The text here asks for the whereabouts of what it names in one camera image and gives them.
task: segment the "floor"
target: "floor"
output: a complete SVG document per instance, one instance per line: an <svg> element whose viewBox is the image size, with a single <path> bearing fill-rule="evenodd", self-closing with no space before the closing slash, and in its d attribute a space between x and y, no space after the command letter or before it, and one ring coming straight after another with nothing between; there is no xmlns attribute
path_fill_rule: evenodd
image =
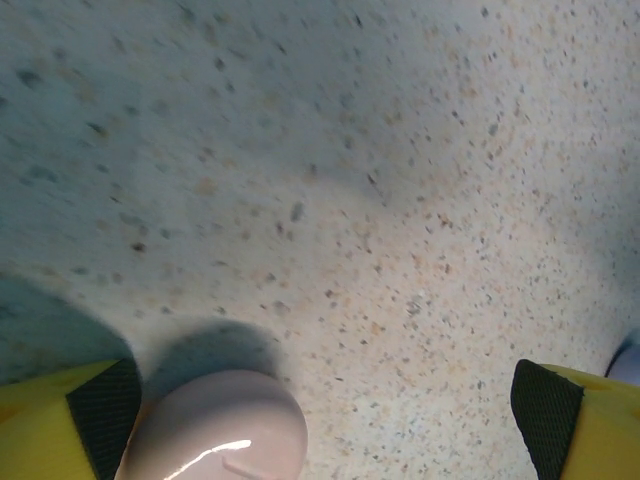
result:
<svg viewBox="0 0 640 480"><path fill-rule="evenodd" d="M637 2L0 2L0 380L252 368L303 478L533 479L640 307Z"/></svg>

